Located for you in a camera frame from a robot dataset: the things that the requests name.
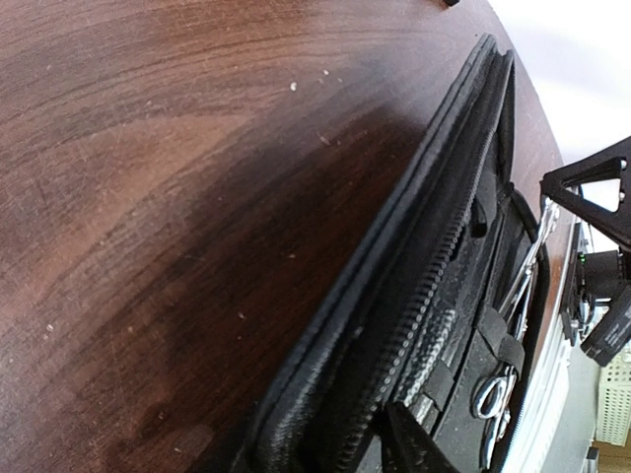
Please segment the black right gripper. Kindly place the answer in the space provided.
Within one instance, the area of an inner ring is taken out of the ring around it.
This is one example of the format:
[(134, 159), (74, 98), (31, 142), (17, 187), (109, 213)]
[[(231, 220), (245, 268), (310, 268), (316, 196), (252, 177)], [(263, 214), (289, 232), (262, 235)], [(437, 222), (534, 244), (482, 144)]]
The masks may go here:
[[(619, 180), (616, 210), (573, 191), (583, 184)], [(583, 254), (578, 279), (590, 314), (605, 308), (581, 349), (599, 366), (607, 366), (630, 341), (630, 137), (575, 163), (547, 172), (541, 193), (586, 221), (623, 250)]]

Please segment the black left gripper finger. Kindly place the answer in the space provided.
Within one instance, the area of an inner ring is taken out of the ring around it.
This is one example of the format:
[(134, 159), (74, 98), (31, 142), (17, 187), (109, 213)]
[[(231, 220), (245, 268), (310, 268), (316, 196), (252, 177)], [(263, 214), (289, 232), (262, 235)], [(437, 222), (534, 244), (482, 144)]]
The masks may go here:
[(456, 473), (432, 438), (401, 403), (385, 406), (385, 472)]

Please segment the silver thinning scissors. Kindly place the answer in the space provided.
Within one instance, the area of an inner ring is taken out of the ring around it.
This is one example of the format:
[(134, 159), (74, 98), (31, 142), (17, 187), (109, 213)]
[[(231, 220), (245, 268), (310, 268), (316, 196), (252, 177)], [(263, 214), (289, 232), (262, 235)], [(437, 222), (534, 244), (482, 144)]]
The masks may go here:
[(526, 286), (530, 282), (537, 255), (546, 243), (549, 235), (556, 228), (560, 214), (559, 206), (547, 196), (544, 197), (542, 203), (543, 206), (540, 220), (537, 224), (536, 238), (530, 245), (524, 261), (522, 262), (508, 293), (505, 295), (500, 305), (499, 312), (503, 316), (511, 316), (514, 313), (515, 307), (524, 294)]

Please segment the black tool case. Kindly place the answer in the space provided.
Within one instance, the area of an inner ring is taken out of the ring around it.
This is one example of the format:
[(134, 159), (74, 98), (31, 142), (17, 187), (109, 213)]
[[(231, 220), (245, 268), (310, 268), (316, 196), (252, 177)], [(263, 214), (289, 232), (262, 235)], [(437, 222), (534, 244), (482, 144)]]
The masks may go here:
[[(500, 305), (537, 218), (512, 181), (516, 67), (483, 35), (421, 144), (290, 352), (246, 431), (236, 472), (385, 472), (385, 406), (401, 402), (457, 472), (501, 472), (526, 397), (524, 335), (511, 420), (489, 470), (473, 396), (500, 367)], [(549, 288), (541, 250), (525, 290), (538, 325)]]

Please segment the silver straight hair scissors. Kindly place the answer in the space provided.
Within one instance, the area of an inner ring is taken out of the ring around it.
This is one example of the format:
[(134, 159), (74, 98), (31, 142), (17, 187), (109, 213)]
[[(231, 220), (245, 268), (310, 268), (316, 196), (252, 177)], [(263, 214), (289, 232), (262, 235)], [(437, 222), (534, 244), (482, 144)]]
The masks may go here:
[(495, 445), (511, 420), (508, 405), (524, 363), (523, 339), (529, 299), (529, 293), (516, 295), (507, 305), (512, 325), (500, 342), (497, 355), (499, 370), (487, 378), (473, 396), (473, 415), (486, 421), (480, 448), (480, 467), (483, 470), (490, 469)]

